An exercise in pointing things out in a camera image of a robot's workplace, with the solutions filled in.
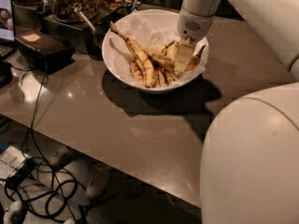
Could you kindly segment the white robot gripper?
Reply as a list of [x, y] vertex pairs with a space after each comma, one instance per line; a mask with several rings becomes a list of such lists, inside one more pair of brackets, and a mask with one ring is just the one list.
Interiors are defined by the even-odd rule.
[[186, 9], [182, 9], [178, 15], [178, 35], [182, 38], [178, 43], [175, 58], [175, 70], [184, 72], [192, 58], [196, 44], [202, 40], [213, 22], [213, 16], [197, 16]]

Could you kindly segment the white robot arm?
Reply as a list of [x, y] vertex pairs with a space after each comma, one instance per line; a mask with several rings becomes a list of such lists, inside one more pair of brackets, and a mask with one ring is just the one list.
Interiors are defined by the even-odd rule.
[[[220, 0], [183, 0], [178, 33], [208, 32]], [[299, 0], [228, 0], [291, 73], [298, 71]], [[202, 150], [203, 224], [299, 224], [299, 82], [227, 105]]]

